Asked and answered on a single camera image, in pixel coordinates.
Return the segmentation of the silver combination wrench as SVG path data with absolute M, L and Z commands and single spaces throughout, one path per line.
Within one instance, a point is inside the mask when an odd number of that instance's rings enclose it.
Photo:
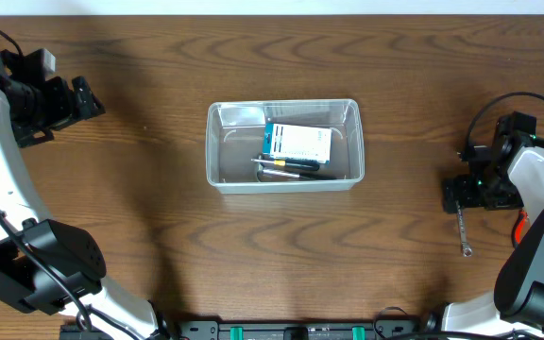
M 468 242 L 467 228 L 466 228 L 463 210 L 458 201 L 456 201 L 455 204 L 456 204 L 456 214 L 457 214 L 462 255 L 464 257 L 471 257 L 473 255 L 473 250 L 471 248 L 470 243 Z

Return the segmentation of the small black-handled hammer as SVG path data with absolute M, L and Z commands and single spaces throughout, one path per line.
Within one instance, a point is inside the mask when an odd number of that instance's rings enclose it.
M 333 176 L 299 173 L 299 172 L 288 172 L 288 171 L 270 169 L 270 168 L 263 168 L 259 170 L 259 174 L 271 176 L 271 177 L 282 177 L 282 178 L 299 179 L 299 180 L 336 180 L 336 177 L 333 177 Z

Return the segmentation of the blue white screw box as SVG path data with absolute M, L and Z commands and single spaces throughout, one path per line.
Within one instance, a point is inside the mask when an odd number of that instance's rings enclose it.
M 332 130 L 267 124 L 263 134 L 263 154 L 271 159 L 291 159 L 328 163 L 331 160 Z

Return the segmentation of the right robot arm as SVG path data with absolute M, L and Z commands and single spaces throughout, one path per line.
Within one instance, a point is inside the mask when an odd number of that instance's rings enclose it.
M 544 140 L 513 132 L 472 147 L 470 174 L 448 185 L 447 209 L 523 209 L 530 228 L 503 265 L 494 290 L 432 312 L 425 330 L 439 335 L 544 336 Z

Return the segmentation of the black yellow screwdriver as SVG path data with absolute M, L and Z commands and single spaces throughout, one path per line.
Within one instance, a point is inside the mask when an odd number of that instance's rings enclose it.
M 266 160 L 266 159 L 251 159 L 252 162 L 274 165 L 278 167 L 286 167 L 296 170 L 305 170 L 305 171 L 318 171 L 320 165 L 317 162 L 311 161 L 295 161 L 295 160 Z

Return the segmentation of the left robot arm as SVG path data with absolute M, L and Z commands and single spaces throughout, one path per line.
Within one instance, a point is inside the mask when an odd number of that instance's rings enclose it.
M 169 339 L 153 304 L 109 278 L 95 239 L 57 221 L 28 174 L 23 148 L 105 110 L 85 78 L 55 70 L 46 49 L 0 49 L 0 301 L 72 317 L 77 339 Z

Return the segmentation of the clear plastic storage container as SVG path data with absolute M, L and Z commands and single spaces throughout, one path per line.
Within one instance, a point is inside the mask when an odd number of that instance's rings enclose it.
M 207 181 L 222 194 L 346 191 L 366 172 L 352 99 L 216 102 L 206 128 Z

